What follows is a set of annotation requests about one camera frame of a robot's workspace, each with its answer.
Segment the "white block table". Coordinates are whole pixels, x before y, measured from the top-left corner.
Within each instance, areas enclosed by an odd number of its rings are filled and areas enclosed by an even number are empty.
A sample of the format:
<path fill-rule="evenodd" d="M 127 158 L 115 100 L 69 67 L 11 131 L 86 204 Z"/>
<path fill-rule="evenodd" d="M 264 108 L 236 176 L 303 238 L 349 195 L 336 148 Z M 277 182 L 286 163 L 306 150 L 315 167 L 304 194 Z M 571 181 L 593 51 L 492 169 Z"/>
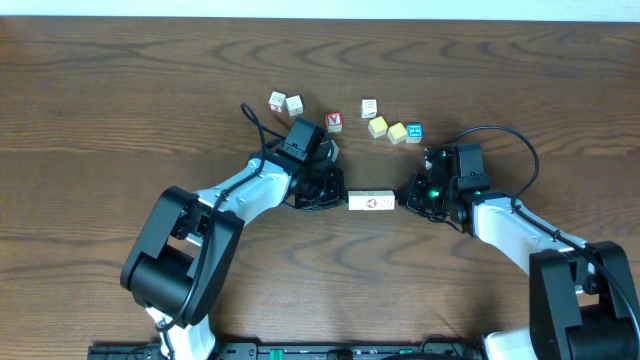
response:
<path fill-rule="evenodd" d="M 365 205 L 365 195 L 362 191 L 348 192 L 348 207 L 350 211 L 361 211 Z"/>

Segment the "white block violin picture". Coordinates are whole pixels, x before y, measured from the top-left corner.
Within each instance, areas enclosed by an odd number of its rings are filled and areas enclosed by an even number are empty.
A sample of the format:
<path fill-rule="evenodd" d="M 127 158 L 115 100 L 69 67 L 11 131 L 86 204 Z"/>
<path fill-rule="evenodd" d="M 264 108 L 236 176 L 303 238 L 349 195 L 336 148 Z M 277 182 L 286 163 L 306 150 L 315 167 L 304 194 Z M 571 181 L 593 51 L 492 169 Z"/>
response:
<path fill-rule="evenodd" d="M 363 204 L 366 209 L 376 209 L 378 206 L 378 198 L 381 195 L 379 191 L 365 191 L 363 193 Z"/>

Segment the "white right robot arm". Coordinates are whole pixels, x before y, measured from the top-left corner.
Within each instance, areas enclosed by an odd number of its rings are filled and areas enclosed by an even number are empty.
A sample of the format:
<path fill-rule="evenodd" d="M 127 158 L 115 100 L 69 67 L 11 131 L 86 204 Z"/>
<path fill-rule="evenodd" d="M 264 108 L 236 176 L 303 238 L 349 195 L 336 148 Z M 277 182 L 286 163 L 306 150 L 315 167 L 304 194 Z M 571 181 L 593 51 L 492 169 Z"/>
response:
<path fill-rule="evenodd" d="M 636 359 L 639 301 L 626 253 L 567 234 L 501 190 L 416 174 L 398 202 L 502 252 L 529 277 L 529 324 L 484 338 L 488 359 Z"/>

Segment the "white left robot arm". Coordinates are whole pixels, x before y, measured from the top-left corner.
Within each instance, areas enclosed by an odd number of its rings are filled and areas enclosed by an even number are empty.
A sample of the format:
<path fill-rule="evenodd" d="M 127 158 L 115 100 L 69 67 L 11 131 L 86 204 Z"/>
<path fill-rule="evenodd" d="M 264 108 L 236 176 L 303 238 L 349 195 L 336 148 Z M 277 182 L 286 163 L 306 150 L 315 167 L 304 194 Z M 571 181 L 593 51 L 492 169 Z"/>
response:
<path fill-rule="evenodd" d="M 300 163 L 254 155 L 228 180 L 192 193 L 177 186 L 156 201 L 127 260 L 120 284 L 152 317 L 162 359 L 207 359 L 216 346 L 208 315 L 246 225 L 289 197 L 317 211 L 345 199 L 338 162 Z"/>

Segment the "red letter V block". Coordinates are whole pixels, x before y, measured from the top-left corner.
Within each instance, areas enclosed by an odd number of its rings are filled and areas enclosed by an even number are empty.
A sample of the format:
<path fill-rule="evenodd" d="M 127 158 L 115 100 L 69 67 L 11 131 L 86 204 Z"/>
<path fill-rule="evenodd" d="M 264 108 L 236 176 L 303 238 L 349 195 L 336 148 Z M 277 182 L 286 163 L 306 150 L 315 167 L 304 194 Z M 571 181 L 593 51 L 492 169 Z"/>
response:
<path fill-rule="evenodd" d="M 340 112 L 328 113 L 325 116 L 326 129 L 329 133 L 341 132 L 343 128 L 343 118 Z"/>

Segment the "blue block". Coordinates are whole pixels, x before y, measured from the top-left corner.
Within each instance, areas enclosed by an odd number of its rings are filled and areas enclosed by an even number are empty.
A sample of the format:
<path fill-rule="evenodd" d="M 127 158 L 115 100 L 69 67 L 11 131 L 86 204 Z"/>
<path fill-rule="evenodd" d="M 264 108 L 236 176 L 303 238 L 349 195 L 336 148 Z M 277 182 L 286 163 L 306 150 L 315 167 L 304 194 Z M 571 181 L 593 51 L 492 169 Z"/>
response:
<path fill-rule="evenodd" d="M 420 143 L 424 132 L 423 126 L 419 123 L 411 123 L 406 126 L 407 137 L 406 142 L 410 144 Z"/>

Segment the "yellow block right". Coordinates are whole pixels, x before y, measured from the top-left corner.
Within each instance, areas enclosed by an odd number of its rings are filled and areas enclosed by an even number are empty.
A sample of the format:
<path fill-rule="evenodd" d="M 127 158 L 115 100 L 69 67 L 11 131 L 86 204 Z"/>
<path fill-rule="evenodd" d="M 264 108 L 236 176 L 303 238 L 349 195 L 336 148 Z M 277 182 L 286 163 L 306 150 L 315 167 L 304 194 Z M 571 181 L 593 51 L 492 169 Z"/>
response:
<path fill-rule="evenodd" d="M 401 122 L 390 126 L 387 130 L 387 137 L 394 145 L 404 142 L 407 136 L 408 132 L 406 130 L 406 127 Z"/>

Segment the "yellow block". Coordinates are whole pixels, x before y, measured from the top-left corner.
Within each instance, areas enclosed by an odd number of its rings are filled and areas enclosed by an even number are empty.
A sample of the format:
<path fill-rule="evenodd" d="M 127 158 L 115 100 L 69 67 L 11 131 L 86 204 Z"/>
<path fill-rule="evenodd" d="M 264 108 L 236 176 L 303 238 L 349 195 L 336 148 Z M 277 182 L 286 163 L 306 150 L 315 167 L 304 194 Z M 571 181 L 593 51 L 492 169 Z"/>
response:
<path fill-rule="evenodd" d="M 390 126 L 387 130 L 387 137 L 394 145 L 404 142 L 407 136 L 408 132 L 406 130 L 406 127 L 401 122 Z"/>
<path fill-rule="evenodd" d="M 383 116 L 378 116 L 369 121 L 368 130 L 373 138 L 379 138 L 387 133 L 388 124 Z"/>

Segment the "white block beside red three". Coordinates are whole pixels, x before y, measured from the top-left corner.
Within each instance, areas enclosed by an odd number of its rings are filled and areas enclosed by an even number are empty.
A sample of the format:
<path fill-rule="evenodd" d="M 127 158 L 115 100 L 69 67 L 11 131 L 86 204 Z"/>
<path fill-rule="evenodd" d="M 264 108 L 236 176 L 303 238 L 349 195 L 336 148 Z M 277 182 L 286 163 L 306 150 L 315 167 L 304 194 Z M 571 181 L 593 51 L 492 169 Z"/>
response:
<path fill-rule="evenodd" d="M 304 104 L 302 98 L 299 95 L 287 97 L 285 101 L 287 111 L 291 117 L 301 115 L 304 112 Z"/>

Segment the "yellow block left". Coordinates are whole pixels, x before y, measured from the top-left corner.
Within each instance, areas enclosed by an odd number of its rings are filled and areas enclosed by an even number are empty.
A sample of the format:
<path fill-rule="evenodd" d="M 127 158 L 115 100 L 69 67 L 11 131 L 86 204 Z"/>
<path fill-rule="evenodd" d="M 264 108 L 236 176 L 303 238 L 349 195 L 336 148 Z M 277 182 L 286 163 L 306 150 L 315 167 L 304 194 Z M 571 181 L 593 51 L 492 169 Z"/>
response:
<path fill-rule="evenodd" d="M 388 124 L 383 116 L 378 116 L 369 121 L 368 130 L 373 138 L 379 138 L 387 133 Z"/>

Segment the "white block red number three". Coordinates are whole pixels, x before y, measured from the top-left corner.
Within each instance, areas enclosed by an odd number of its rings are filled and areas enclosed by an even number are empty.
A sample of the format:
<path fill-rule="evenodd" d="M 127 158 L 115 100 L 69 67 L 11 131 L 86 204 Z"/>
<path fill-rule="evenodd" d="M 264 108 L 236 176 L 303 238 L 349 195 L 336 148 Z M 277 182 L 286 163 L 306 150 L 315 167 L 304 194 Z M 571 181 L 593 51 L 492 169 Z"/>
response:
<path fill-rule="evenodd" d="M 282 113 L 286 108 L 286 98 L 284 93 L 273 91 L 268 101 L 269 109 L 273 112 Z"/>

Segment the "white block letter B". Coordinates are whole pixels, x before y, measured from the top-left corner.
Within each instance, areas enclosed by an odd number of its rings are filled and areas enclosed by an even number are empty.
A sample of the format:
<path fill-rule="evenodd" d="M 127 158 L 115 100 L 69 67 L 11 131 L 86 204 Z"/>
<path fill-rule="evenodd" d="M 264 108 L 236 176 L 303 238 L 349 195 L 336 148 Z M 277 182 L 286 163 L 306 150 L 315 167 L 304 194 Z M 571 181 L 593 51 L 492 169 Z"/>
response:
<path fill-rule="evenodd" d="M 363 99 L 361 101 L 361 117 L 372 119 L 377 116 L 378 107 L 376 99 Z"/>

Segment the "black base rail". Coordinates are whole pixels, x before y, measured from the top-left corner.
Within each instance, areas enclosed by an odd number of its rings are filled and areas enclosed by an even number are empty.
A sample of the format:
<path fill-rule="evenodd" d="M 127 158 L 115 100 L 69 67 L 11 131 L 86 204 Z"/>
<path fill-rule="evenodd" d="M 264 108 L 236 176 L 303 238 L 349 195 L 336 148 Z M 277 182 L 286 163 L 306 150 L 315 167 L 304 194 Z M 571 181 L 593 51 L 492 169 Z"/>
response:
<path fill-rule="evenodd" d="M 398 355 L 435 356 L 444 359 L 485 359 L 483 351 L 472 345 L 450 343 L 444 340 L 428 342 L 426 345 L 362 345 L 362 344 L 334 344 L 334 345 L 291 345 L 255 343 L 226 343 L 217 345 L 209 359 L 224 360 L 277 360 L 277 359 L 386 359 Z M 147 345 L 95 345 L 88 348 L 87 360 L 116 360 L 116 359 L 167 359 L 162 354 L 159 343 Z"/>

